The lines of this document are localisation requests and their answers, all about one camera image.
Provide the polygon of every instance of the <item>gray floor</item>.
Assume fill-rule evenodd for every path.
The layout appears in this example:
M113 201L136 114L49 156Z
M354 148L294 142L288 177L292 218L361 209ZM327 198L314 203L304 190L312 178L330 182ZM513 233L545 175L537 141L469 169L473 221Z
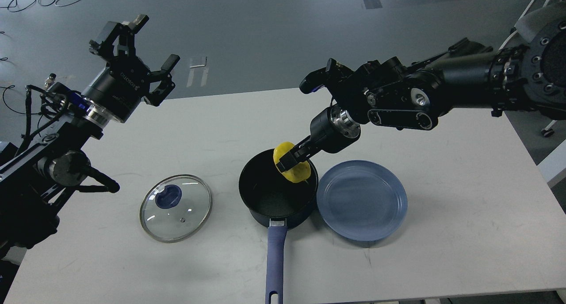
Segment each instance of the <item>gray floor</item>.
M8 1L0 0L0 6ZM6 32L0 35L0 58L10 61L0 62L0 86L16 85L6 101L19 110L23 86L42 84L50 72L70 88L82 90L104 65L89 54L87 42L107 20L133 19L140 12L150 21L136 36L138 56L153 69L168 54L179 54L177 88L170 98L182 98L297 87L330 57L351 68L392 56L408 64L441 52L464 36L497 48L529 1L379 0L381 8L366 9L364 0L83 0L68 8L0 10L0 31ZM191 74L189 66L202 56L207 57L206 67ZM536 163L566 138L563 122L546 139L540 129L549 119L538 113L508 117ZM190 113L187 118L196 119ZM0 139L20 143L22 115L0 103L0 120ZM564 208L566 182L553 191ZM548 293L552 294L452 300L556 303Z

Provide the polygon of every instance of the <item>table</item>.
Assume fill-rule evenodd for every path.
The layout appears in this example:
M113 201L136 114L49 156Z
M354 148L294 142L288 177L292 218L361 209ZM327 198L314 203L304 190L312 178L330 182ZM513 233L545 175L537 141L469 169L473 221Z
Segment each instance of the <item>table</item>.
M297 142L330 100L298 89L166 100L84 147L121 184L76 194L59 232L28 251L6 303L261 303L267 230L238 194L255 154ZM378 243L341 238L315 212L289 231L285 302L439 298L566 288L566 215L507 118L457 109L430 132L366 125L359 141L313 158L320 175L341 161L390 169L409 200L406 219ZM154 241L139 223L145 194L179 173L212 189L192 237Z

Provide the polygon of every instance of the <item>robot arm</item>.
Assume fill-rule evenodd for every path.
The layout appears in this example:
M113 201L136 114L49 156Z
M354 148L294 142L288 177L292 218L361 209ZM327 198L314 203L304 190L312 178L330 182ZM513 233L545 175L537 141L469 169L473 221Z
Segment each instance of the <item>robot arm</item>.
M125 122L141 100L158 106L174 89L170 73L179 56L172 54L151 72L135 54L134 35L147 20L140 15L126 24L108 22L91 40L91 53L107 64L82 93L60 83L47 90L26 87L42 93L44 105L56 115L19 149L0 142L0 258L13 245L31 248L57 232L57 213L74 192L119 190L118 183L91 166L81 147L91 137L100 139L110 120ZM152 82L160 84L150 92ZM101 185L81 185L86 177Z
M332 58L311 72L304 94L326 87L336 101L311 121L310 136L279 160L287 171L323 150L337 153L360 137L360 125L429 131L458 107L540 111L566 119L566 2L532 12L516 28L528 45L493 51L464 38L446 52L411 66L398 58L353 71Z

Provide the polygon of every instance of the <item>sponge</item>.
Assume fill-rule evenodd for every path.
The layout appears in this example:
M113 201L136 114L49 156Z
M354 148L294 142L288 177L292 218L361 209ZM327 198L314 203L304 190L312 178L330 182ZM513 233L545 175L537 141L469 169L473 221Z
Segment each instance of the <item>sponge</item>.
M273 162L275 165L279 163L279 159L283 157L283 155L287 154L295 145L291 142L282 142L279 146L275 147L273 150ZM307 180L311 176L311 166L308 162L300 162L295 167L283 171L281 173L285 179L291 181L292 183L299 183L301 181Z

